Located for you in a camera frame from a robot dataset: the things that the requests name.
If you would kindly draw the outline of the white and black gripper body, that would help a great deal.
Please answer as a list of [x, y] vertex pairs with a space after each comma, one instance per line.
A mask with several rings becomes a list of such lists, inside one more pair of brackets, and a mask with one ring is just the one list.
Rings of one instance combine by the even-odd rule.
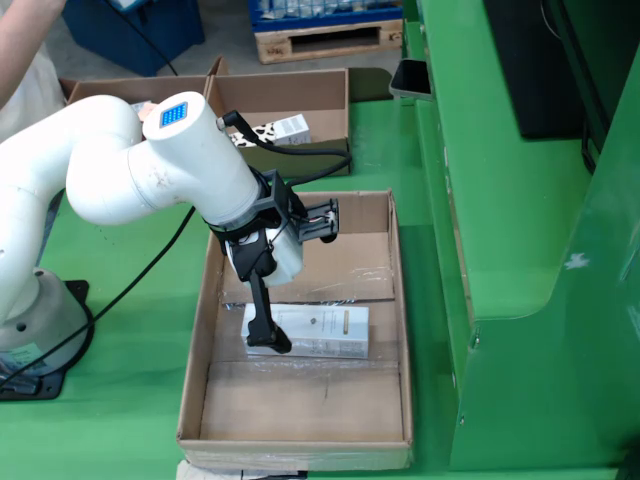
[[292, 282], [303, 268], [303, 246], [291, 223], [226, 241], [225, 253], [246, 287], [250, 286], [252, 271], [260, 275], [266, 287], [275, 287]]

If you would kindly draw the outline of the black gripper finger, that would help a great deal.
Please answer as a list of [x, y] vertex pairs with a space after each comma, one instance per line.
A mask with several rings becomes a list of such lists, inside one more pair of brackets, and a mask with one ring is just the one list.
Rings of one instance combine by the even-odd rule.
[[272, 318], [269, 291], [256, 270], [249, 277], [254, 300], [255, 317], [248, 323], [246, 343], [249, 347], [267, 347], [278, 354], [287, 354], [292, 344]]

